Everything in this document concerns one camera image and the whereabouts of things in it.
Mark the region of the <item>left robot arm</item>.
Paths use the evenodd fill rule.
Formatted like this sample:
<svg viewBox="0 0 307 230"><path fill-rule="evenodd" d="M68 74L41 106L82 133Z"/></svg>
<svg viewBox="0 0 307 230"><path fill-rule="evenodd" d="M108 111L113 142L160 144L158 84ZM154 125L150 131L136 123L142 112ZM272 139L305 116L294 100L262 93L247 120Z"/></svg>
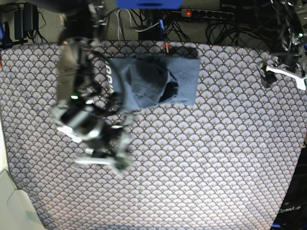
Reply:
<svg viewBox="0 0 307 230"><path fill-rule="evenodd" d="M273 64L258 64L261 83L270 88L276 74L295 80L299 90L307 89L307 2L305 0L271 0L276 12L277 47L271 52Z"/></svg>

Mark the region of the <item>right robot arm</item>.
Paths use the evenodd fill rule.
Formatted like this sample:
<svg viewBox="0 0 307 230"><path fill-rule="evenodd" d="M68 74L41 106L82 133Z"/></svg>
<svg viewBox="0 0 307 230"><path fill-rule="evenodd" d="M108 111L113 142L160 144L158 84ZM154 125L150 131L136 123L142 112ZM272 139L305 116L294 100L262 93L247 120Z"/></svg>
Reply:
<svg viewBox="0 0 307 230"><path fill-rule="evenodd" d="M102 86L94 80L93 57L106 63L108 77L120 77L111 60L95 50L102 39L108 15L102 0L76 0L63 13L64 29L59 38L58 102L51 115L59 132L88 146L89 157L120 161L127 158L129 137L125 128L130 116L127 115L118 125L108 124L106 118L123 108L124 82L119 81L119 91L107 97L104 107L93 102L102 93Z"/></svg>

